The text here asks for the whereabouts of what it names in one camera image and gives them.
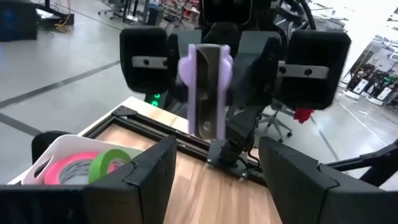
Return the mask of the black cabinet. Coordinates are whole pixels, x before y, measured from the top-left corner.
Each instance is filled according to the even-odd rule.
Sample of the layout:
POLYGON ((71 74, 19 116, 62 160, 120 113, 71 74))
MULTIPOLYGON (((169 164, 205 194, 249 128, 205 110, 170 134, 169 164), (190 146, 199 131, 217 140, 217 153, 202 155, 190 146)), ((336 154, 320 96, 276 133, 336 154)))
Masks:
POLYGON ((30 0, 0 0, 0 42, 36 40, 36 5, 30 0))

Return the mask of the red cloth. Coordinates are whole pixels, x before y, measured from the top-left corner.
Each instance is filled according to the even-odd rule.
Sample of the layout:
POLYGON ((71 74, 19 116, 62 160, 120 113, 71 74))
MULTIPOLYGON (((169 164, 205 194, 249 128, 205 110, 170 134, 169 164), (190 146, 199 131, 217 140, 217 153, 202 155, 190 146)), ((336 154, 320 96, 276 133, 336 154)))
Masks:
POLYGON ((296 108, 294 113, 294 120, 297 120, 300 124, 303 124, 310 119, 312 113, 315 110, 306 108, 296 108))

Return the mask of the green masking tape roll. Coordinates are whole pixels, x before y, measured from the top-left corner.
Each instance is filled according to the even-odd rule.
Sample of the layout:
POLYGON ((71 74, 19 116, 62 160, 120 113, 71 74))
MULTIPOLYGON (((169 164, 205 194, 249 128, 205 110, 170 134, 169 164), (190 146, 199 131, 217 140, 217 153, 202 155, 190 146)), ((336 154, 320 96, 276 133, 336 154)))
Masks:
POLYGON ((128 163, 131 157, 120 149, 111 149, 98 154, 88 169, 88 183, 91 184, 108 173, 128 163))

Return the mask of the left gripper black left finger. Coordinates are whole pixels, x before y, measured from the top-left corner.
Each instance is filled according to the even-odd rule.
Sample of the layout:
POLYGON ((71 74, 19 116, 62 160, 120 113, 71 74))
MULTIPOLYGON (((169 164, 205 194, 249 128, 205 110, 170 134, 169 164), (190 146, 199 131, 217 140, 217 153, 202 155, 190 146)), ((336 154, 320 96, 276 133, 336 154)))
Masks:
POLYGON ((0 224, 163 224, 176 153, 169 136, 91 184, 0 185, 0 224))

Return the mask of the grey office chair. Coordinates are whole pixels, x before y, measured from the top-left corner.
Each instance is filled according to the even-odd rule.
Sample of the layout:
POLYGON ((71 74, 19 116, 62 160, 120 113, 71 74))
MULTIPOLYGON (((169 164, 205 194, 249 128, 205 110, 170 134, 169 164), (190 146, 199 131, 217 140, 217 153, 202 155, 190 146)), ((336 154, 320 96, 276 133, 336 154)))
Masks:
POLYGON ((289 115, 291 117, 294 117, 295 113, 291 109, 286 107, 284 104, 282 104, 281 102, 276 101, 276 100, 274 100, 271 103, 271 109, 274 110, 275 113, 272 114, 272 115, 263 113, 262 114, 262 118, 259 120, 258 123, 259 124, 267 123, 267 126, 266 126, 266 128, 265 128, 265 130, 263 132, 265 135, 267 135, 269 128, 271 126, 274 126, 276 131, 278 132, 278 134, 280 136, 278 141, 283 143, 284 142, 284 136, 282 135, 282 132, 281 132, 280 128, 284 128, 284 129, 286 129, 288 131, 288 133, 286 135, 288 138, 291 137, 293 135, 293 133, 292 133, 292 129, 290 127, 288 127, 286 124, 284 124, 281 120, 279 120, 277 118, 277 115, 279 113, 285 113, 285 114, 287 114, 287 115, 289 115))

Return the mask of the black table clamp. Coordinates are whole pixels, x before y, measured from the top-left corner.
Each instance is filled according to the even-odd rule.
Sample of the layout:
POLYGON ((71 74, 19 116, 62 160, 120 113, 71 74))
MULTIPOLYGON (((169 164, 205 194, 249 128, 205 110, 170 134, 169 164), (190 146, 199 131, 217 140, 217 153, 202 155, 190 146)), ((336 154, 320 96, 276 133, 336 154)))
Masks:
POLYGON ((65 131, 46 131, 36 135, 31 142, 32 163, 34 164, 57 138, 67 134, 70 133, 65 131))

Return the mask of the black waste bin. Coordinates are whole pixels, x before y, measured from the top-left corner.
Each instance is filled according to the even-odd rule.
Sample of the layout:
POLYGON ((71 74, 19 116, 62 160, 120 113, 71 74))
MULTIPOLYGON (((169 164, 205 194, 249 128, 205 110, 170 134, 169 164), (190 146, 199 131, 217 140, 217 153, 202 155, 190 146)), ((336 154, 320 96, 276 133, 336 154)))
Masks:
POLYGON ((150 4, 147 25, 159 26, 163 18, 164 8, 160 5, 150 4))

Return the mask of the shelf with red boxes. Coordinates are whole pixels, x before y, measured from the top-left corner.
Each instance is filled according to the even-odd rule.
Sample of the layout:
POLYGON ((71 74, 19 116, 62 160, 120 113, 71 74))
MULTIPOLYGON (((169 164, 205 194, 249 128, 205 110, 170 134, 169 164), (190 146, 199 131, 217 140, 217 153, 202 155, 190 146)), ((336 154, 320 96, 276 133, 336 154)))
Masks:
POLYGON ((163 19, 168 22, 198 22, 199 3, 199 0, 163 0, 163 19))

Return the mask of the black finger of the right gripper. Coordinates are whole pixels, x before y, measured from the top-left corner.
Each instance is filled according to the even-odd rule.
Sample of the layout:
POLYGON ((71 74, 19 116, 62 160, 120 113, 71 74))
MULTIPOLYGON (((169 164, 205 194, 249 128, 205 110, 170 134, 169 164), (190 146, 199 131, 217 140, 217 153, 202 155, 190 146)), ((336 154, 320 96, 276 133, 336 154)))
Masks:
POLYGON ((170 34, 167 39, 167 67, 169 76, 169 93, 172 97, 182 103, 188 100, 188 88, 178 74, 178 61, 180 52, 178 49, 178 35, 170 34))
POLYGON ((278 33, 244 31, 234 58, 231 104, 237 107, 269 105, 281 57, 278 33))

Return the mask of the pink tape roll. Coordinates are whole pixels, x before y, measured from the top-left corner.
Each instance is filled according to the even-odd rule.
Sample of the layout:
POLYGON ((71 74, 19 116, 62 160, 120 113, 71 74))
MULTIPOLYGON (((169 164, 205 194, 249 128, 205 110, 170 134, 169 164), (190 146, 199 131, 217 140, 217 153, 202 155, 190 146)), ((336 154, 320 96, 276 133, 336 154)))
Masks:
POLYGON ((99 152, 81 152, 60 159, 45 171, 44 184, 69 184, 78 179, 77 184, 88 183, 88 169, 99 152))

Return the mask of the printed photo banner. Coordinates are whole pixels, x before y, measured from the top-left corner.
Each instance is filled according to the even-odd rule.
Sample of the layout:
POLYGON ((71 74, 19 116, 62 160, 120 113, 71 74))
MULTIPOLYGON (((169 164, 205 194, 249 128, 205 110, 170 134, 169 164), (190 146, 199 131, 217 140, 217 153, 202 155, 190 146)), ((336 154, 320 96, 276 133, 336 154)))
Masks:
POLYGON ((381 106, 398 91, 398 39, 375 35, 339 86, 352 100, 364 98, 381 106))

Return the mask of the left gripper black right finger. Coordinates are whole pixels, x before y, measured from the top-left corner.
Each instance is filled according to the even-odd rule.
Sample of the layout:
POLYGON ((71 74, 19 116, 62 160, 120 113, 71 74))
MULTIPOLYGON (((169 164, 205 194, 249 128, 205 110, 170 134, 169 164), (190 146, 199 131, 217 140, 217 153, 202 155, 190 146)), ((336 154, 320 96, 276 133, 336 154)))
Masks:
POLYGON ((357 158, 322 164, 269 137, 259 140, 264 180, 283 224, 398 224, 398 139, 357 158))

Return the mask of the white plastic bin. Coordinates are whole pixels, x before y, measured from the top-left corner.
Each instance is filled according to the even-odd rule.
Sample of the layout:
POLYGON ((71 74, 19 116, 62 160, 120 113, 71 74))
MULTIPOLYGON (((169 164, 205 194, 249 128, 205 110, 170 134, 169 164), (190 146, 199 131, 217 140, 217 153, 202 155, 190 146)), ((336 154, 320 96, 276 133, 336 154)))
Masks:
POLYGON ((77 135, 67 134, 57 138, 47 150, 39 157, 39 159, 27 170, 25 177, 21 179, 22 185, 44 184, 45 174, 53 164, 60 161, 57 170, 50 173, 49 177, 53 179, 68 164, 67 161, 62 162, 65 158, 73 157, 71 162, 82 160, 85 156, 99 154, 111 149, 120 149, 130 156, 136 157, 143 149, 136 147, 120 146, 104 141, 80 137, 77 135))

